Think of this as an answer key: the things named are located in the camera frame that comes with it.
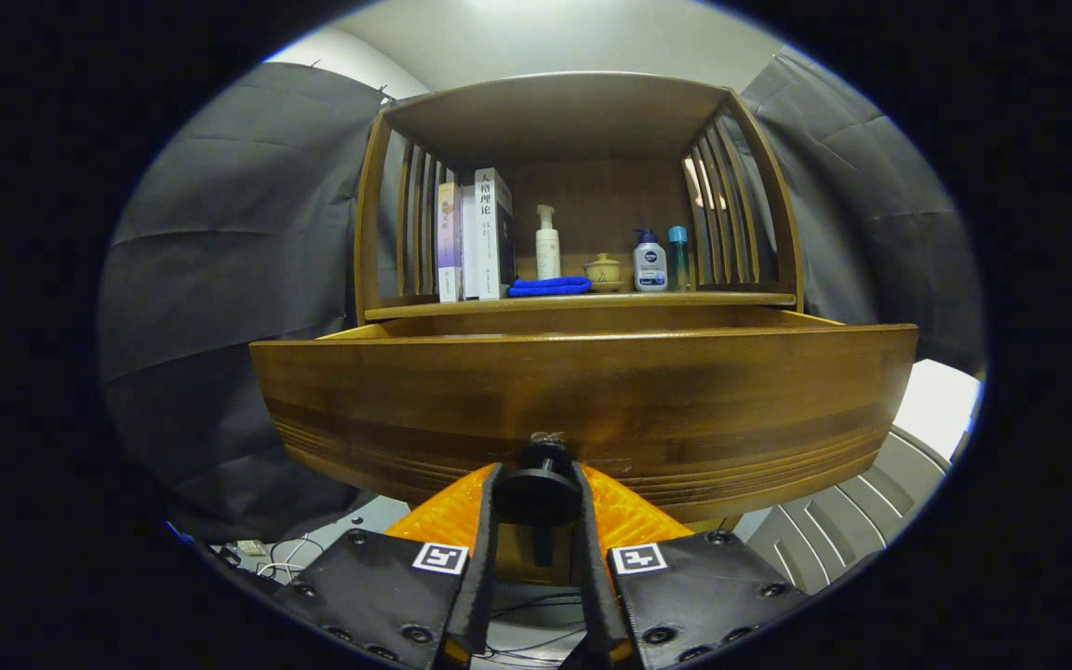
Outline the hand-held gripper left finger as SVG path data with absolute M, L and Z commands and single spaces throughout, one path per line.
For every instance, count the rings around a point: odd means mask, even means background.
M 461 476 L 390 528 L 349 528 L 274 602 L 392 669 L 465 667 L 483 652 L 495 585 L 502 467 Z

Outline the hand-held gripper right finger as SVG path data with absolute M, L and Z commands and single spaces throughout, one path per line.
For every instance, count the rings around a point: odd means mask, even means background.
M 682 526 L 582 463 L 574 478 L 586 624 L 574 669 L 718 666 L 809 601 L 732 531 Z

